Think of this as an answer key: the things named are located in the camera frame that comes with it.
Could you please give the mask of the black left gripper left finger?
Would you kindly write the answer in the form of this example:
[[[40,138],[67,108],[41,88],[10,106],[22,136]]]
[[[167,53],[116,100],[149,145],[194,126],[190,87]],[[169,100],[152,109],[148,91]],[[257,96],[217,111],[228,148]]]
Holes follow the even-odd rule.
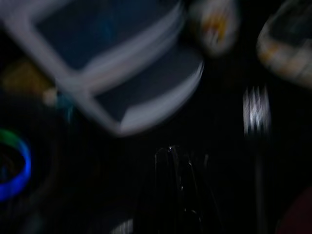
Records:
[[[177,147],[161,148],[153,157],[136,210],[136,234],[178,234]]]

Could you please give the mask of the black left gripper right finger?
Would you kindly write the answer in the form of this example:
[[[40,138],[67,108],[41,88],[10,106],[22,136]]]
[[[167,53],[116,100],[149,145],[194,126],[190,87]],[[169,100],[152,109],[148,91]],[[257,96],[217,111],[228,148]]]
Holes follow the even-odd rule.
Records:
[[[201,234],[225,234],[220,209],[204,161],[204,157],[190,156]]]

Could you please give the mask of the silver fork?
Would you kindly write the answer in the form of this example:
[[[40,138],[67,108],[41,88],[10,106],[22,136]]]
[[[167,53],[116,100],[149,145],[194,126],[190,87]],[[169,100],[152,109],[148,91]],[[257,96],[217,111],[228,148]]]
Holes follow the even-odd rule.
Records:
[[[263,151],[268,144],[271,112],[266,87],[252,87],[243,95],[244,136],[254,158],[255,197],[258,219],[265,217]]]

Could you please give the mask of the white stacked storage container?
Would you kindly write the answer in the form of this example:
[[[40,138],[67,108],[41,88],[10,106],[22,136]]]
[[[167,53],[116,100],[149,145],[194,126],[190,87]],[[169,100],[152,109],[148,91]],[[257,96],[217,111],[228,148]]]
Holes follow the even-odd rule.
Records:
[[[159,125],[196,90],[203,58],[178,38],[181,0],[0,0],[0,24],[87,116],[117,137]]]

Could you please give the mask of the white floral bowl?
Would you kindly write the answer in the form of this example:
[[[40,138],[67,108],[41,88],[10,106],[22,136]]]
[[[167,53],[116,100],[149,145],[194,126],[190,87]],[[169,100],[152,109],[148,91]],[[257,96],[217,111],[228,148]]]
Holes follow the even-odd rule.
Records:
[[[275,75],[312,90],[312,0],[285,0],[265,22],[256,49]]]

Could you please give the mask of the white floral mug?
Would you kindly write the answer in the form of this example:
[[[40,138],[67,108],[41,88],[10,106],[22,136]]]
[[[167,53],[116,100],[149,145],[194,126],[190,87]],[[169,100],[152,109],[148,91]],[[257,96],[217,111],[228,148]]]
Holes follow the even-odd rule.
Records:
[[[189,17],[199,43],[211,57],[225,54],[235,44],[240,28],[236,0],[195,0]]]

